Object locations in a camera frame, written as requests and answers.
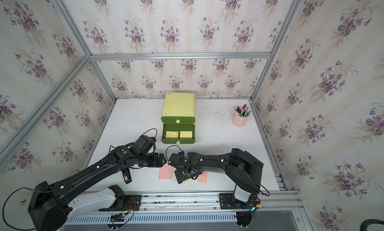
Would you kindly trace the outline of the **large pink sticky note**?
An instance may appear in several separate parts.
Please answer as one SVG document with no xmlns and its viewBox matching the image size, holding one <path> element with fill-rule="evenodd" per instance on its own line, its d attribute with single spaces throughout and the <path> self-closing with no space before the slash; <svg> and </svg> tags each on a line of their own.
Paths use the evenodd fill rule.
<svg viewBox="0 0 384 231">
<path fill-rule="evenodd" d="M 159 168 L 159 180 L 168 180 L 173 178 L 173 167 L 163 166 Z"/>
</svg>

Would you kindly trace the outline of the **small pink sticky note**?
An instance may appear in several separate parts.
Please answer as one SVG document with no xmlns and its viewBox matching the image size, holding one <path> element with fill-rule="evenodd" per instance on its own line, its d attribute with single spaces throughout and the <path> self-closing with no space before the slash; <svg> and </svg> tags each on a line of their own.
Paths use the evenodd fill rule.
<svg viewBox="0 0 384 231">
<path fill-rule="evenodd" d="M 202 172 L 202 174 L 198 176 L 198 182 L 207 183 L 207 181 L 208 181 L 208 172 Z"/>
</svg>

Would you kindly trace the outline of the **green drawer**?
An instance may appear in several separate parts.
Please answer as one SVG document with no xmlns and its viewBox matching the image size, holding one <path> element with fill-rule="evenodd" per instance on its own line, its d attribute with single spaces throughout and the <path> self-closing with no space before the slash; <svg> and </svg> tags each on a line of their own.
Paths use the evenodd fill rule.
<svg viewBox="0 0 384 231">
<path fill-rule="evenodd" d="M 163 124 L 162 143 L 171 145 L 194 144 L 194 124 Z"/>
<path fill-rule="evenodd" d="M 194 116 L 162 116 L 161 120 L 164 124 L 194 124 L 196 118 Z"/>
</svg>

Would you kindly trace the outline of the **green top drawer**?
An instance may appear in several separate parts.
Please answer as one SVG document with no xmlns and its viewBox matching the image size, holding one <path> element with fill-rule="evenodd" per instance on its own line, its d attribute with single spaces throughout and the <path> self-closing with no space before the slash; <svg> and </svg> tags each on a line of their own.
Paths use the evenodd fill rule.
<svg viewBox="0 0 384 231">
<path fill-rule="evenodd" d="M 194 116 L 162 116 L 161 120 L 164 124 L 194 124 L 196 118 Z"/>
</svg>

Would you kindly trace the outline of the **yellow sticky note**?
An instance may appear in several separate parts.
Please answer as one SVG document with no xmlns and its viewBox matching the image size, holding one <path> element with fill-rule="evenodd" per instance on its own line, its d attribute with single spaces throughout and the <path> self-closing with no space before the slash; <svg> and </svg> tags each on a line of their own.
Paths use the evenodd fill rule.
<svg viewBox="0 0 384 231">
<path fill-rule="evenodd" d="M 195 179 L 187 179 L 187 180 L 183 181 L 183 183 L 191 182 L 191 181 L 195 181 Z"/>
<path fill-rule="evenodd" d="M 193 132 L 192 131 L 180 131 L 180 138 L 181 139 L 192 139 L 193 138 Z"/>
<path fill-rule="evenodd" d="M 172 139 L 172 138 L 178 138 L 179 132 L 178 131 L 166 131 L 166 139 Z"/>
</svg>

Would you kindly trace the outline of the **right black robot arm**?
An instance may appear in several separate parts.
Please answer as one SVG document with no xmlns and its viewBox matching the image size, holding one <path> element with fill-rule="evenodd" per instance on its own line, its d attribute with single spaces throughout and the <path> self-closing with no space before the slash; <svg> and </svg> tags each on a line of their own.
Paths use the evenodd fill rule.
<svg viewBox="0 0 384 231">
<path fill-rule="evenodd" d="M 264 163 L 247 151 L 233 148 L 230 153 L 222 155 L 202 155 L 196 152 L 185 154 L 171 154 L 168 165 L 175 168 L 175 175 L 179 184 L 197 179 L 204 172 L 225 174 L 236 185 L 249 195 L 262 194 L 269 196 L 268 190 L 264 192 L 261 184 Z"/>
</svg>

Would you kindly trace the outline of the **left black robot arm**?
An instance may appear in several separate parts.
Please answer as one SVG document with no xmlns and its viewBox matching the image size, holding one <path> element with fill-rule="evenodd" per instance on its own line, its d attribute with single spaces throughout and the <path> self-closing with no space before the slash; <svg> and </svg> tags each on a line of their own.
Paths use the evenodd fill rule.
<svg viewBox="0 0 384 231">
<path fill-rule="evenodd" d="M 131 166 L 161 168 L 164 154 L 150 152 L 156 138 L 141 135 L 135 142 L 112 148 L 105 157 L 68 178 L 49 184 L 44 181 L 32 189 L 28 213 L 36 231 L 56 231 L 75 211 L 70 202 L 103 179 Z"/>
</svg>

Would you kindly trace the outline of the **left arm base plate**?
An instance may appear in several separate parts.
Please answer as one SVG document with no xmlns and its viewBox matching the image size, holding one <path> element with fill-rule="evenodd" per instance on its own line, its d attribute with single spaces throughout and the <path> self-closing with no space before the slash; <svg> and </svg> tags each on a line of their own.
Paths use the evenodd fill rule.
<svg viewBox="0 0 384 231">
<path fill-rule="evenodd" d="M 99 209 L 100 212 L 113 212 L 113 211 L 128 211 L 133 209 L 134 211 L 139 211 L 141 206 L 141 195 L 126 195 L 123 197 L 118 197 L 114 203 L 105 209 Z"/>
</svg>

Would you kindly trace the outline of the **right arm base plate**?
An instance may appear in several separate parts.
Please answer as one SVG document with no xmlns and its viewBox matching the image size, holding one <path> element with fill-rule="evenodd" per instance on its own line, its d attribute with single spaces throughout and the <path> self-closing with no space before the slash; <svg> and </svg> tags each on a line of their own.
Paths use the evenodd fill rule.
<svg viewBox="0 0 384 231">
<path fill-rule="evenodd" d="M 262 206 L 261 200 L 256 194 L 250 194 L 248 201 L 243 202 L 237 200 L 234 193 L 221 193 L 219 194 L 219 202 L 221 210 L 242 209 L 254 211 Z"/>
</svg>

